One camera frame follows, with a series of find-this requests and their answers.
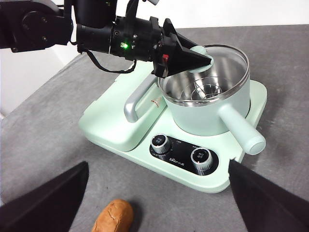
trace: green led light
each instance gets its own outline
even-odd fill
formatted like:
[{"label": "green led light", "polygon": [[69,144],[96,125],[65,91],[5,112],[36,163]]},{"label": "green led light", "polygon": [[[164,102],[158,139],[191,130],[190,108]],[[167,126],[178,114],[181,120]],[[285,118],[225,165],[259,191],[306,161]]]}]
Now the green led light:
[{"label": "green led light", "polygon": [[128,48],[129,48],[129,45],[126,44],[126,43],[121,43],[121,44],[120,44],[120,47],[122,47],[123,49],[128,49]]}]

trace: black control panel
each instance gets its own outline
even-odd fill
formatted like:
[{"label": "black control panel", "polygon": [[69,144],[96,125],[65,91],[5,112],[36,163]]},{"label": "black control panel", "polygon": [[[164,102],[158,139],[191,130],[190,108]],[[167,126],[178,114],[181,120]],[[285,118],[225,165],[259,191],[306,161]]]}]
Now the black control panel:
[{"label": "black control panel", "polygon": [[[158,134],[152,138],[149,151],[153,157],[197,175],[209,175],[219,165],[219,158],[214,151],[164,134]],[[203,164],[206,165],[206,170],[201,171],[202,168],[199,168],[199,165],[203,166]]]}]

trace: control knob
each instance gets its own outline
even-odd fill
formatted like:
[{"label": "control knob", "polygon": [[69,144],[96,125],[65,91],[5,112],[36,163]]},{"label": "control knob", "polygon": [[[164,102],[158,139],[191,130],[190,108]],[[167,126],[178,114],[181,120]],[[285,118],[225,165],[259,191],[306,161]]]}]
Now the control knob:
[{"label": "control knob", "polygon": [[151,140],[151,147],[155,153],[163,154],[170,150],[171,142],[169,138],[164,134],[157,134]]},{"label": "control knob", "polygon": [[199,147],[192,151],[191,160],[195,168],[202,172],[209,170],[213,163],[211,152],[203,147]]}]

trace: pot handle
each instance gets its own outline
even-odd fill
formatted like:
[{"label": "pot handle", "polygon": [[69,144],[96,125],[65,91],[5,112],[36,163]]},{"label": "pot handle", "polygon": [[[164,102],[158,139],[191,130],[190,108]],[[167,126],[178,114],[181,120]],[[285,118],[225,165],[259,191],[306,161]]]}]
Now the pot handle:
[{"label": "pot handle", "polygon": [[124,113],[128,122],[137,122],[139,117],[135,111],[135,107],[147,90],[157,81],[158,77],[149,74],[145,80],[137,87],[137,89],[127,99],[124,106]]},{"label": "pot handle", "polygon": [[219,116],[247,154],[256,155],[264,150],[265,138],[230,104],[220,108]]}]

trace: gray table surface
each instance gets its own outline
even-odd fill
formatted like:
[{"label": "gray table surface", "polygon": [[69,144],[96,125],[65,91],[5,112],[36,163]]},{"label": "gray table surface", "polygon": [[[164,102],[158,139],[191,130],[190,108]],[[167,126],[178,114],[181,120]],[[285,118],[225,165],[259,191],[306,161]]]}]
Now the gray table surface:
[{"label": "gray table surface", "polygon": [[[243,164],[309,200],[309,25],[179,32],[198,44],[229,44],[248,55],[251,79],[268,89],[258,125],[267,147],[259,155],[246,155]],[[110,69],[128,66],[121,64],[122,58],[97,55]],[[132,203],[133,232],[245,231],[230,187],[217,194],[198,192],[83,137],[79,118],[116,76],[98,70],[87,56],[78,56],[1,122],[4,203],[86,160],[90,177],[71,231],[90,231],[115,198]]]}]

